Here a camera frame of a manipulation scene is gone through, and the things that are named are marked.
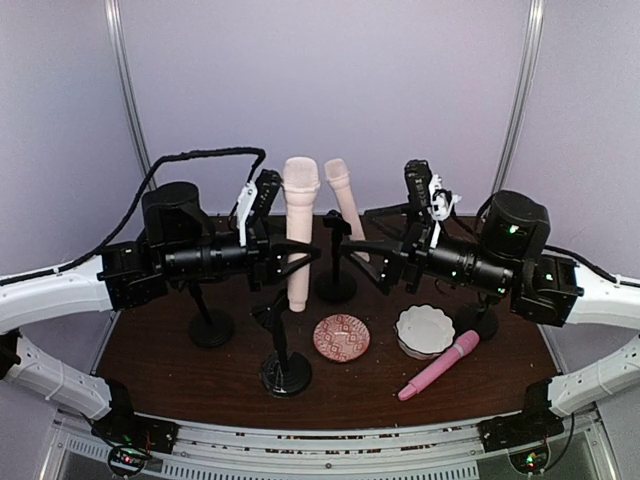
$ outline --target white bowl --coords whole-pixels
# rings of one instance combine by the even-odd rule
[[[413,305],[395,325],[400,348],[419,360],[435,358],[453,343],[453,321],[431,305]]]

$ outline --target wooden table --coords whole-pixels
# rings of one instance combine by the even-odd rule
[[[314,244],[323,249],[323,258],[313,264],[312,278],[330,266],[329,232],[319,219]],[[197,308],[187,292],[173,292],[121,315],[98,374],[127,385],[136,410],[147,414],[244,427],[346,429],[424,425],[519,410],[527,385],[556,373],[538,327],[510,314],[505,301],[497,308],[500,330],[493,340],[481,343],[422,394],[400,402],[397,392],[426,363],[398,347],[393,325],[399,313],[429,303],[453,316],[475,294],[442,285],[443,295],[424,277],[416,295],[400,285],[384,296],[353,273],[359,290],[348,303],[327,305],[312,293],[304,313],[283,316],[290,348],[313,366],[311,386],[297,397],[274,398],[262,386],[258,372],[272,343],[249,314],[251,306],[270,302],[282,286],[250,294],[244,276],[203,287],[210,306],[236,319],[235,336],[227,344],[210,351],[195,347],[187,326]],[[331,363],[314,349],[313,329],[334,313],[357,316],[371,332],[369,350],[353,363]]]

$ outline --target black bracket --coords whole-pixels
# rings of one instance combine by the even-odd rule
[[[522,412],[508,417],[495,417],[478,424],[485,452],[543,441],[564,432],[562,419],[549,410],[549,383],[550,379],[546,379],[527,387]]]
[[[170,454],[178,435],[178,425],[136,415],[127,388],[113,380],[107,380],[107,384],[111,391],[111,411],[92,423],[91,433],[114,444]]]
[[[11,367],[19,365],[21,362],[20,357],[16,354],[19,337],[18,330],[0,335],[0,379],[7,375]]]

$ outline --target stand base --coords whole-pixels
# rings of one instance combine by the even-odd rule
[[[233,317],[224,310],[209,310],[212,324],[201,315],[189,323],[189,338],[201,348],[216,348],[227,342],[235,331]]]
[[[456,330],[456,335],[475,330],[480,340],[491,340],[498,332],[498,317],[491,308],[463,305],[456,312],[453,328]]]
[[[260,380],[275,397],[293,397],[307,389],[311,383],[311,364],[302,354],[289,354],[289,371],[280,368],[278,354],[273,352],[260,368]]]
[[[329,303],[342,303],[351,300],[358,291],[358,283],[355,278],[344,270],[340,272],[338,284],[333,283],[333,272],[326,270],[318,275],[313,287],[316,295]]]

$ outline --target red patterned plate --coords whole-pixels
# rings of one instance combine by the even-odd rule
[[[313,332],[313,343],[318,352],[339,363],[358,358],[367,351],[370,340],[366,325],[351,315],[331,315]]]

